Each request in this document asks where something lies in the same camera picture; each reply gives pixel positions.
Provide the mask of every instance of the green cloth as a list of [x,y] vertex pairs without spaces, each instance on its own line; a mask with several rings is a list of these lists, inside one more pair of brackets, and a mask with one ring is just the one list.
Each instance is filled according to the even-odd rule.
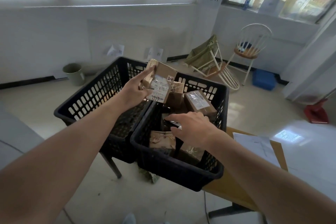
[[215,55],[217,51],[216,35],[213,35],[206,42],[196,47],[195,49],[192,49],[187,59],[185,60],[185,63],[188,65],[192,65],[195,68],[201,67],[205,63],[213,60],[210,50],[212,50],[213,55]]

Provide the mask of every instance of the black crate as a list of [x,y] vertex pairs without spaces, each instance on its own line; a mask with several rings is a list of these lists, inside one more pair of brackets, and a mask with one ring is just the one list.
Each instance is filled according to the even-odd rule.
[[[56,108],[54,115],[62,119],[67,126],[73,124],[117,94],[129,79],[143,71],[146,65],[137,60],[117,58],[96,78]],[[144,100],[121,114],[100,151],[107,156],[133,163],[136,154],[129,139],[151,103],[152,101]]]
[[[219,83],[178,73],[176,81],[184,82],[184,92],[201,89],[218,111],[214,124],[226,131],[229,89]],[[136,148],[138,165],[149,172],[164,177],[194,191],[223,175],[223,165],[207,151],[196,166],[192,166],[169,156],[170,151],[150,149],[149,138],[152,130],[159,131],[163,104],[153,102],[138,128],[131,136],[131,144]]]

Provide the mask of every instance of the white floor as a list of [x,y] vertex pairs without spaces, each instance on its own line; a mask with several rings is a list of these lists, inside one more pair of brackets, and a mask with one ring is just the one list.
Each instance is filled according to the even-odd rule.
[[[278,85],[272,92],[262,90],[252,86],[249,78],[246,86],[230,94],[227,125],[281,142],[289,171],[336,201],[336,127],[308,123],[302,109],[283,98],[282,88]],[[0,102],[46,139],[65,127],[53,116],[53,111],[76,90],[78,87],[67,80],[46,82],[0,90]],[[153,185],[139,174],[135,163],[117,159],[115,162],[123,175],[119,180],[97,155],[65,207],[76,224],[118,224],[129,212],[136,215],[140,224],[207,223],[202,191],[193,192],[163,178]],[[229,201],[208,193],[206,204],[207,211],[230,206]],[[69,221],[61,212],[56,223]],[[244,213],[215,218],[210,223],[260,223],[260,220],[257,213]]]

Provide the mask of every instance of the red dustpan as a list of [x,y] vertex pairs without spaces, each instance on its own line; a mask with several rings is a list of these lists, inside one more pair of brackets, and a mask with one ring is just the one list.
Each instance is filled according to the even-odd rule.
[[304,114],[310,123],[329,124],[328,115],[322,107],[327,100],[327,98],[321,99],[316,104],[305,107]]

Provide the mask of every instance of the water bottle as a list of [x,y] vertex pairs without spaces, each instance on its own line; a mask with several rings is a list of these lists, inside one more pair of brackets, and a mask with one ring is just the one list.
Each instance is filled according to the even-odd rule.
[[248,9],[249,4],[250,4],[251,0],[245,0],[244,6],[243,6],[243,10],[245,11],[246,9]]

